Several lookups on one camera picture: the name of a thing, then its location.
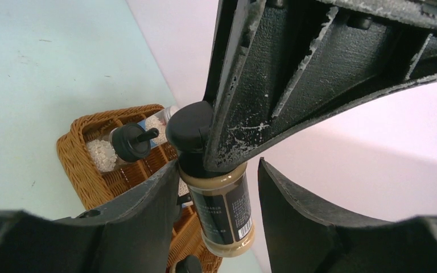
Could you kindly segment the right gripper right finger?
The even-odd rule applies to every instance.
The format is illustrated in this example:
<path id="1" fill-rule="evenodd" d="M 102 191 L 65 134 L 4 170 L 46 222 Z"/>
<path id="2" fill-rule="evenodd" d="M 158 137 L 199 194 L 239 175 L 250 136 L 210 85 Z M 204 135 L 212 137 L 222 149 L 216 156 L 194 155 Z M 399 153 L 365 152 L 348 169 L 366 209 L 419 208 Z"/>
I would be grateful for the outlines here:
<path id="1" fill-rule="evenodd" d="M 272 272 L 437 272 L 437 216 L 398 222 L 344 209 L 261 159 L 258 187 Z"/>

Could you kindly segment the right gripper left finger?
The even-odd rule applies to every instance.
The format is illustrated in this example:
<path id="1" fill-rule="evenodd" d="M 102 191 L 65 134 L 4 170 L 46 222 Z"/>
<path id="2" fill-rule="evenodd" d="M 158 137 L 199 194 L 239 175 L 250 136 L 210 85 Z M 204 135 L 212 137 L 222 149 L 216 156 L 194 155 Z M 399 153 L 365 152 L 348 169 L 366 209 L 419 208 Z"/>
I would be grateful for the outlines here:
<path id="1" fill-rule="evenodd" d="M 0 272 L 165 272 L 178 181 L 171 161 L 75 218 L 0 210 Z"/>

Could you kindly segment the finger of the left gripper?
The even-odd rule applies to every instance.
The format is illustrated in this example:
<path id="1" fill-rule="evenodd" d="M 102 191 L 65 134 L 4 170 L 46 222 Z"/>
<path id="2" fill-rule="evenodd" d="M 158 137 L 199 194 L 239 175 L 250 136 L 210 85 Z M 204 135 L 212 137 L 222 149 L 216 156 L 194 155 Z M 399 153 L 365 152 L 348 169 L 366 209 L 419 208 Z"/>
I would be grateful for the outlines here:
<path id="1" fill-rule="evenodd" d="M 300 130 L 437 82 L 437 1 L 219 1 L 204 166 L 226 171 Z"/>

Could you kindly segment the small black pepper jar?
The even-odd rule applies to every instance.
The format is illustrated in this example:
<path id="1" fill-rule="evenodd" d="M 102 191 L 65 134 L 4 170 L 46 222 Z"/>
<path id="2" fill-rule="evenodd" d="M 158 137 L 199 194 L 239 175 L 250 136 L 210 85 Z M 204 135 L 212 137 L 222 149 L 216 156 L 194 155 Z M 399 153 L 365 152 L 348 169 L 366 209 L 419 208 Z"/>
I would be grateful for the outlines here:
<path id="1" fill-rule="evenodd" d="M 205 169 L 212 117 L 209 103 L 190 104 L 171 117 L 166 136 L 178 151 L 179 176 L 191 194 L 205 246 L 218 257 L 232 258 L 250 249 L 255 238 L 247 164 L 222 172 Z"/>
<path id="2" fill-rule="evenodd" d="M 174 263 L 169 273 L 202 273 L 203 269 L 198 257 L 194 255 L 188 255 L 184 259 Z"/>

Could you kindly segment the black-top clear shaker bottle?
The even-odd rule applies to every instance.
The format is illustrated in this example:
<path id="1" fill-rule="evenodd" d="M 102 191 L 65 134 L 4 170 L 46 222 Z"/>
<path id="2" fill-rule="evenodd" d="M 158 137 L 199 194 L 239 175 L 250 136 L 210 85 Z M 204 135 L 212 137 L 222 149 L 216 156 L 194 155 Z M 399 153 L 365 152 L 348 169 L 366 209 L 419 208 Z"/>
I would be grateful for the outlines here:
<path id="1" fill-rule="evenodd" d="M 137 123 L 128 123 L 88 141 L 86 147 L 98 171 L 109 173 L 149 156 L 151 142 L 158 136 L 157 128 L 146 130 Z"/>

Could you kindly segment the silver-lid salt jar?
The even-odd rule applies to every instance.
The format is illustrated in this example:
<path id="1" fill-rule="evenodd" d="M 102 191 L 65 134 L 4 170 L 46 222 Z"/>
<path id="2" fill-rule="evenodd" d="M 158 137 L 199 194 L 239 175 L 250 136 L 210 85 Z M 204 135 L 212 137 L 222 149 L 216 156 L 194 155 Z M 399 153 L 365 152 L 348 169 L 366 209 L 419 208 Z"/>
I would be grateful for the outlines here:
<path id="1" fill-rule="evenodd" d="M 169 106 L 138 122 L 138 124 L 146 131 L 152 128 L 158 129 L 159 135 L 150 140 L 151 148 L 167 143 L 167 124 L 171 117 L 179 110 L 180 108 L 178 106 Z"/>

